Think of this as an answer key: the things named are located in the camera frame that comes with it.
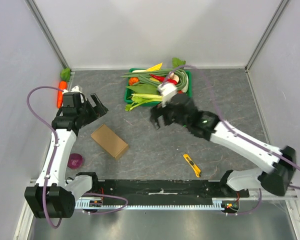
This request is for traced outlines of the brown cardboard express box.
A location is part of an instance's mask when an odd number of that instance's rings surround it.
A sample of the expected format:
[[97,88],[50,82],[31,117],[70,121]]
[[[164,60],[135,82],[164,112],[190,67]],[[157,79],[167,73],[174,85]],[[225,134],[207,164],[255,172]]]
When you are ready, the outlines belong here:
[[101,125],[90,136],[115,160],[121,158],[129,149],[129,145],[105,124]]

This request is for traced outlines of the yellow utility knife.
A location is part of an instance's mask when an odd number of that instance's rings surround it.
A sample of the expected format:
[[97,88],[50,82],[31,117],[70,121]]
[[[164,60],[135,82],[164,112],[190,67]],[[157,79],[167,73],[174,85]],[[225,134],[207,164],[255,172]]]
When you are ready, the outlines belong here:
[[190,158],[190,156],[188,154],[183,154],[183,158],[185,159],[185,161],[191,166],[191,168],[193,169],[195,176],[197,178],[201,177],[202,171],[201,169],[197,166],[197,164]]

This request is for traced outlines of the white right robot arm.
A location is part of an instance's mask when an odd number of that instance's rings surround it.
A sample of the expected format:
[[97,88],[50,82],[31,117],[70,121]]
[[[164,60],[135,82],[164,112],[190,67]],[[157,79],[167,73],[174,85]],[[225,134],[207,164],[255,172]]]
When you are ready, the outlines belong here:
[[160,117],[166,126],[173,123],[184,126],[195,137],[226,147],[256,165],[253,169],[226,171],[219,184],[223,196],[230,197],[236,191],[251,188],[264,189],[280,197],[286,194],[296,171],[294,148],[279,148],[257,140],[222,121],[217,114],[199,110],[184,93],[152,107],[150,120],[157,129]]

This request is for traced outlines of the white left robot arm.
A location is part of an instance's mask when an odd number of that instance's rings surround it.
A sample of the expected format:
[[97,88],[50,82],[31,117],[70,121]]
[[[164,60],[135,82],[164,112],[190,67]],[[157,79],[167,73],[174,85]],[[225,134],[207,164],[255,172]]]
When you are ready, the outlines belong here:
[[100,191],[95,172],[79,172],[73,181],[66,182],[68,161],[79,130],[108,112],[95,93],[90,97],[94,104],[78,90],[64,93],[62,107],[47,125],[51,141],[43,169],[34,186],[28,186],[24,192],[38,219],[70,218],[81,196],[94,197]]

